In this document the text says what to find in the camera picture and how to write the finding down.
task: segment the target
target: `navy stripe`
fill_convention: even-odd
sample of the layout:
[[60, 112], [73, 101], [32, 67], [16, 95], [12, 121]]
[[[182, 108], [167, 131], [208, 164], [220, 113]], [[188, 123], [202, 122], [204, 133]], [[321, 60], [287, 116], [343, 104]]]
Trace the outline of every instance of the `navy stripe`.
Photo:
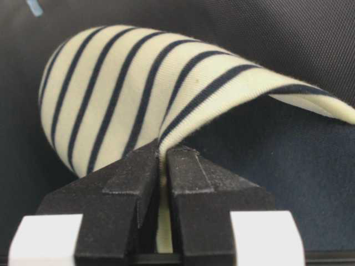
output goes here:
[[58, 55], [60, 54], [60, 52], [62, 51], [62, 49], [63, 49], [63, 47], [65, 46], [66, 43], [67, 43], [67, 41], [62, 43], [62, 45], [59, 47], [59, 49], [56, 51], [55, 55], [53, 56], [52, 61], [49, 63], [49, 66], [48, 66], [48, 69], [47, 69], [47, 72], [45, 74], [45, 78], [44, 78], [44, 81], [43, 81], [42, 90], [41, 90], [40, 96], [39, 96], [39, 102], [38, 102], [39, 113], [40, 113], [40, 110], [42, 109], [44, 91], [47, 88], [47, 82], [48, 82], [48, 79], [49, 79], [49, 75], [52, 72], [53, 65], [54, 65]]
[[82, 42], [82, 44], [80, 45], [78, 51], [76, 52], [72, 63], [70, 64], [69, 70], [67, 72], [67, 75], [65, 76], [65, 79], [63, 81], [63, 85], [62, 85], [62, 89], [59, 93], [59, 97], [58, 97], [58, 101], [57, 104], [55, 106], [55, 110], [54, 110], [54, 115], [53, 115], [53, 121], [52, 121], [52, 128], [50, 131], [50, 138], [52, 141], [52, 145], [53, 148], [56, 150], [55, 148], [55, 131], [57, 129], [57, 123], [58, 123], [58, 118], [59, 118], [59, 114], [60, 114], [60, 110], [62, 109], [62, 105], [63, 105], [63, 101], [64, 101], [64, 97], [67, 93], [68, 90], [68, 86], [70, 83], [70, 80], [72, 79], [73, 73], [75, 71], [75, 68], [78, 64], [78, 61], [81, 57], [81, 55], [84, 52], [84, 49], [86, 48], [86, 46], [88, 45], [88, 43], [90, 42], [90, 40], [98, 33], [100, 32], [102, 29], [104, 29], [106, 27], [101, 27], [99, 29], [96, 29], [95, 31], [93, 31], [92, 33], [90, 33], [85, 40]]
[[290, 84], [285, 86], [280, 86], [278, 88], [274, 88], [267, 92], [267, 94], [315, 94], [315, 95], [325, 95], [334, 97], [331, 93], [317, 89], [315, 87], [304, 85], [304, 84]]
[[136, 53], [138, 52], [139, 48], [146, 42], [148, 41], [149, 39], [157, 36], [157, 35], [160, 35], [160, 34], [164, 34], [165, 32], [154, 32], [154, 33], [151, 33], [145, 37], [143, 37], [142, 39], [140, 39], [131, 49], [131, 51], [129, 52], [129, 54], [127, 55], [123, 65], [122, 65], [122, 68], [121, 68], [121, 71], [120, 71], [120, 74], [118, 76], [118, 79], [117, 79], [117, 82], [116, 82], [116, 86], [115, 86], [115, 89], [112, 93], [112, 96], [111, 96], [111, 99], [110, 99], [110, 103], [109, 105], [107, 106], [107, 109], [106, 109], [106, 113], [105, 113], [105, 116], [104, 116], [104, 119], [101, 123], [101, 126], [100, 126], [100, 129], [99, 129], [99, 132], [96, 136], [96, 139], [95, 139], [95, 143], [94, 143], [94, 146], [93, 146], [93, 149], [91, 151], [91, 154], [90, 154], [90, 159], [89, 159], [89, 162], [88, 162], [88, 167], [87, 167], [87, 173], [91, 173], [94, 169], [94, 166], [95, 166], [95, 163], [96, 163], [96, 160], [97, 160], [97, 157], [98, 157], [98, 153], [100, 151], [100, 148], [101, 148], [101, 145], [102, 145], [102, 142], [104, 140], [104, 137], [105, 137], [105, 134], [106, 134], [106, 131], [107, 131], [107, 128], [111, 122], [111, 119], [112, 119], [112, 116], [113, 116], [113, 112], [116, 108], [116, 104], [117, 104], [117, 101], [118, 101], [118, 97], [120, 95], [120, 92], [121, 92], [121, 89], [122, 89], [122, 86], [123, 86], [123, 83], [124, 83], [124, 80], [125, 80], [125, 77], [126, 77], [126, 74], [128, 72], [128, 68], [134, 58], [134, 56], [136, 55]]
[[199, 63], [201, 62], [202, 60], [208, 58], [208, 57], [211, 57], [213, 55], [220, 55], [220, 54], [224, 54], [224, 55], [232, 55], [234, 56], [233, 54], [230, 54], [230, 53], [226, 53], [226, 52], [221, 52], [221, 51], [206, 51], [206, 52], [202, 52], [196, 56], [194, 56], [193, 58], [191, 58], [191, 60], [184, 66], [184, 68], [182, 69], [182, 71], [180, 72], [179, 74], [179, 77], [177, 78], [176, 80], [176, 83], [175, 83], [175, 86], [174, 86], [174, 89], [173, 89], [173, 92], [171, 93], [170, 95], [170, 99], [169, 99], [169, 102], [168, 102], [168, 106], [166, 108], [166, 111], [165, 111], [165, 114], [164, 114], [164, 117], [163, 117], [163, 120], [160, 124], [160, 128], [162, 127], [164, 121], [165, 121], [165, 118], [168, 114], [168, 112], [170, 111], [170, 108], [183, 84], [183, 82], [185, 81], [187, 75], [193, 70], [193, 68]]
[[105, 47], [102, 49], [100, 56], [95, 64], [94, 70], [91, 74], [89, 83], [88, 83], [88, 87], [85, 91], [85, 95], [83, 97], [83, 101], [82, 104], [80, 106], [79, 112], [77, 114], [77, 117], [75, 119], [75, 123], [72, 129], [72, 133], [70, 135], [70, 140], [69, 140], [69, 145], [68, 145], [68, 161], [69, 164], [72, 168], [72, 170], [75, 172], [74, 166], [73, 166], [73, 150], [74, 150], [74, 146], [75, 146], [75, 141], [77, 139], [78, 136], [78, 132], [79, 132], [79, 128], [82, 124], [83, 118], [84, 118], [84, 114], [86, 112], [86, 109], [88, 107], [91, 95], [93, 93], [95, 84], [96, 84], [96, 80], [98, 78], [98, 75], [100, 73], [102, 64], [107, 56], [107, 54], [109, 53], [111, 47], [114, 45], [114, 43], [121, 37], [123, 36], [125, 33], [136, 29], [135, 27], [131, 27], [125, 30], [122, 30], [121, 32], [117, 33], [115, 36], [113, 36], [111, 38], [110, 41], [107, 42], [107, 44], [105, 45]]
[[166, 46], [160, 53], [159, 55], [155, 58], [147, 80], [145, 82], [145, 87], [143, 90], [143, 95], [141, 97], [141, 101], [140, 101], [140, 105], [138, 108], [138, 112], [137, 115], [135, 117], [135, 121], [133, 124], [133, 128], [131, 130], [131, 134], [129, 136], [128, 142], [126, 144], [126, 147], [123, 151], [123, 156], [126, 155], [128, 152], [130, 152], [131, 150], [134, 149], [136, 143], [137, 143], [137, 139], [138, 136], [140, 134], [141, 128], [143, 126], [143, 121], [144, 121], [144, 117], [146, 114], [146, 109], [148, 107], [148, 103], [149, 103], [149, 99], [150, 99], [150, 94], [151, 94], [151, 90], [153, 88], [153, 84], [154, 84], [154, 80], [156, 77], [156, 74], [159, 70], [160, 65], [162, 64], [163, 60], [165, 59], [165, 57], [178, 45], [180, 44], [184, 44], [184, 43], [192, 43], [192, 42], [201, 42], [199, 40], [177, 40], [175, 42], [170, 43], [168, 46]]
[[176, 128], [179, 123], [183, 121], [189, 114], [191, 114], [200, 104], [202, 104], [208, 97], [213, 93], [218, 91], [223, 85], [228, 83], [231, 79], [238, 76], [243, 71], [246, 71], [251, 68], [258, 68], [256, 65], [239, 65], [231, 68], [227, 72], [220, 75], [218, 78], [213, 80], [207, 87], [200, 91], [184, 108], [180, 113], [175, 117], [175, 119], [167, 126], [164, 132], [161, 134], [159, 139], [159, 145], [165, 140], [169, 133], [171, 133], [174, 128]]

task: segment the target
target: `blue mark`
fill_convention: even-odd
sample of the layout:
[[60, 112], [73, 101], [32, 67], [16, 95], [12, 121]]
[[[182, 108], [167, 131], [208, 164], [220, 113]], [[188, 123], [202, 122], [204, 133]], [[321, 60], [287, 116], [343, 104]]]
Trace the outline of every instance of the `blue mark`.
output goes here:
[[43, 14], [43, 10], [40, 7], [38, 0], [26, 0], [27, 4], [29, 5], [32, 13], [36, 16], [39, 17]]

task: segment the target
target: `dark background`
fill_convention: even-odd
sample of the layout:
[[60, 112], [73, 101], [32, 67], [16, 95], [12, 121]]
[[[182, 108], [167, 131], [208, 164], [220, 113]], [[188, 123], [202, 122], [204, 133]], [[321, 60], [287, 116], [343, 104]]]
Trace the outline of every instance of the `dark background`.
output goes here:
[[249, 0], [0, 2], [0, 254], [25, 214], [75, 177], [48, 145], [37, 94], [59, 43], [89, 27], [132, 24], [218, 44], [355, 106], [355, 2]]

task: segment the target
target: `dark blue fabric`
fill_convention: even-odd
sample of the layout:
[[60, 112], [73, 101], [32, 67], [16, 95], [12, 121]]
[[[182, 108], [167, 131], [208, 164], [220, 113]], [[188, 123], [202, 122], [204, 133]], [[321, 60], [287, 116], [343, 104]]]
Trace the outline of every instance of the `dark blue fabric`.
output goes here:
[[263, 96], [185, 140], [292, 211], [306, 250], [355, 249], [355, 127]]

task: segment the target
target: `white pad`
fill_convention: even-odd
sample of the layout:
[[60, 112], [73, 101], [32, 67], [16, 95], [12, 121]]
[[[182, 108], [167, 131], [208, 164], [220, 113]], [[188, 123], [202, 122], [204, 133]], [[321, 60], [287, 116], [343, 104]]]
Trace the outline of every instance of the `white pad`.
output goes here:
[[9, 266], [75, 266], [82, 214], [25, 216], [12, 240]]
[[237, 266], [304, 266], [301, 236], [289, 211], [231, 212]]

